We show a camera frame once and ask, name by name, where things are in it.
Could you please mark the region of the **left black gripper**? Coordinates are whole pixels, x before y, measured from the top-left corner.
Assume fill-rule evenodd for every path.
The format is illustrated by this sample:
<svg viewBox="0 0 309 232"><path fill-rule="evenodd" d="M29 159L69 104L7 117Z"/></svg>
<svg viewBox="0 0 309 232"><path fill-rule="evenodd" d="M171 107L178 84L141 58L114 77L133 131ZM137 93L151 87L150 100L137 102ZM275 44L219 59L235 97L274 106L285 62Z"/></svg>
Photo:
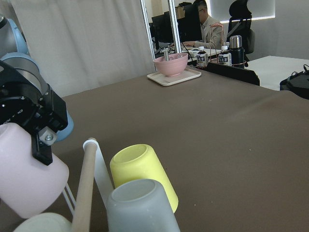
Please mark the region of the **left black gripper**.
<svg viewBox="0 0 309 232"><path fill-rule="evenodd" d="M65 101L31 60L0 62L0 122L16 123L30 133L32 156L46 166L53 162L49 145L69 135Z"/></svg>

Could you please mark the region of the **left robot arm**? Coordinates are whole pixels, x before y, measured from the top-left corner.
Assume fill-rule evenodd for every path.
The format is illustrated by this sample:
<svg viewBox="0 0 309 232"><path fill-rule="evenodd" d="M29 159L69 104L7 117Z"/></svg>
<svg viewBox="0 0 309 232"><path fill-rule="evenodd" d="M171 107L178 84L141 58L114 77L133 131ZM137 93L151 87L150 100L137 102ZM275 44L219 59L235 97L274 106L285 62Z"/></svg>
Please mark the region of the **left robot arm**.
<svg viewBox="0 0 309 232"><path fill-rule="evenodd" d="M64 140L74 122L65 101L43 79L16 23L0 16L0 122L16 123L31 135L32 155L53 162L51 145Z"/></svg>

